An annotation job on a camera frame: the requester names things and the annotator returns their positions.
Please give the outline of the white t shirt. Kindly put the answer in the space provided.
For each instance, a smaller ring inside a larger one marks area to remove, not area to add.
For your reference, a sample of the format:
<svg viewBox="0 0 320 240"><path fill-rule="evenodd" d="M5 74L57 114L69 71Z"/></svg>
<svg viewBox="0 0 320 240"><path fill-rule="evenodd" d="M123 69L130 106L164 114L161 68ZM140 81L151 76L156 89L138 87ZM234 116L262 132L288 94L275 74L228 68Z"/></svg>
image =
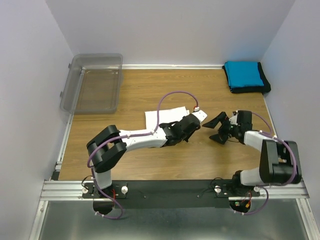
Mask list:
<svg viewBox="0 0 320 240"><path fill-rule="evenodd" d="M154 130L157 125L157 111L145 111L145 127L147 130ZM180 121L184 116L190 114L185 106L165 109L159 111L159 123L171 123Z"/></svg>

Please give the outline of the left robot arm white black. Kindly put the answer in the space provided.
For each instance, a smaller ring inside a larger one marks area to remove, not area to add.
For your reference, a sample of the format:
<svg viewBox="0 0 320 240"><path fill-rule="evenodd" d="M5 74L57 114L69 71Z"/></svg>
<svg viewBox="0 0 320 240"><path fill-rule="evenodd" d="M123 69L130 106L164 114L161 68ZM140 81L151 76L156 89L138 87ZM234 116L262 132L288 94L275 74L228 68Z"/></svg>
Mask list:
<svg viewBox="0 0 320 240"><path fill-rule="evenodd" d="M93 191L101 198L111 191L111 169L124 153L144 148L162 148L188 142L192 134L201 128L207 118L202 110L183 116L181 120L163 122L152 130L119 130L115 125L107 126L90 140L87 145L89 160L87 166L93 169Z"/></svg>

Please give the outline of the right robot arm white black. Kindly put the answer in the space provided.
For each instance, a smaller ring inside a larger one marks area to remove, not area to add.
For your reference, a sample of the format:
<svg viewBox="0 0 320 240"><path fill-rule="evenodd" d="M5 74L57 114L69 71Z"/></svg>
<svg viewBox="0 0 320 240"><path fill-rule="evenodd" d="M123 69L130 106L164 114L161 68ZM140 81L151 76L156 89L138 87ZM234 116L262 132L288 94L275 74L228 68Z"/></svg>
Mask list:
<svg viewBox="0 0 320 240"><path fill-rule="evenodd" d="M217 134L209 138L221 145L230 138L252 147L260 152L259 167L250 170L238 170L232 176L230 191L241 196L248 187L262 188L265 186L286 186L299 184L302 171L298 144L291 140L282 140L269 132L253 129L253 115L258 114L248 110L236 110L232 117L223 111L212 120L204 123L205 128L220 127Z"/></svg>

